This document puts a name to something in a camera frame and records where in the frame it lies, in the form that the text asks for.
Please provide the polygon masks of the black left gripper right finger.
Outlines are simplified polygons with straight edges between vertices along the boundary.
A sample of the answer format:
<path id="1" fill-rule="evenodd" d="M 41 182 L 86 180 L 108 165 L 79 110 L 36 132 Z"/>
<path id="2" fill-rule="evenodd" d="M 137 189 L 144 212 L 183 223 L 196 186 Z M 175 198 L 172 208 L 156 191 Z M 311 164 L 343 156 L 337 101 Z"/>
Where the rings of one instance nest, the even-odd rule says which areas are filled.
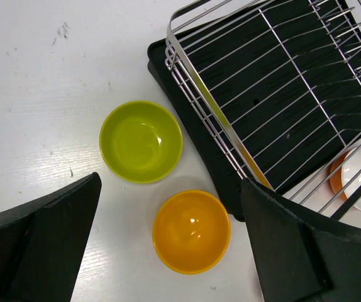
<path id="1" fill-rule="evenodd" d="M 361 301 L 361 228 L 251 179 L 241 202 L 265 301 Z"/>

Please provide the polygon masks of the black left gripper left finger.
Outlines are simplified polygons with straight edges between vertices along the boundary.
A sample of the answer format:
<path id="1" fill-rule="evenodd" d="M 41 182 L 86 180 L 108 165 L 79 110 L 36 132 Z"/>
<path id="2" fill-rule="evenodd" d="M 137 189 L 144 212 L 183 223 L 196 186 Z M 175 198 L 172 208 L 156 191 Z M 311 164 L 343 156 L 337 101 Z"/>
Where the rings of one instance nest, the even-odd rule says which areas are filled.
<path id="1" fill-rule="evenodd" d="M 70 301 L 101 193 L 93 172 L 0 212 L 0 301 Z"/>

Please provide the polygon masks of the orange bowl white inside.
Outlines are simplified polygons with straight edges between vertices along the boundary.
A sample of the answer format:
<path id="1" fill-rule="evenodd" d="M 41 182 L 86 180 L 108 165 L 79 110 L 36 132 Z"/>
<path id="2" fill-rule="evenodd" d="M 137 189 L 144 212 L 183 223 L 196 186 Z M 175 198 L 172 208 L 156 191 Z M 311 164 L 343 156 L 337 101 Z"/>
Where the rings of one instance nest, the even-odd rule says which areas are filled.
<path id="1" fill-rule="evenodd" d="M 329 168 L 331 190 L 346 201 L 361 186 L 361 147 L 355 147 L 337 158 Z M 361 197 L 354 204 L 361 211 Z"/>

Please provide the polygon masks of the lime green bowl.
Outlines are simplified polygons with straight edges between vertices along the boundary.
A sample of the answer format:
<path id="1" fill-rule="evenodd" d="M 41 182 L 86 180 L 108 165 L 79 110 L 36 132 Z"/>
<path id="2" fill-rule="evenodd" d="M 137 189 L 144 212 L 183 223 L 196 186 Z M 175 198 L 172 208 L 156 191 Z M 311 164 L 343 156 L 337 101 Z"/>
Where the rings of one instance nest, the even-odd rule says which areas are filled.
<path id="1" fill-rule="evenodd" d="M 104 120 L 99 149 L 106 166 L 120 178 L 147 184 L 168 176 L 179 163 L 183 134 L 173 114 L 150 101 L 130 101 Z"/>

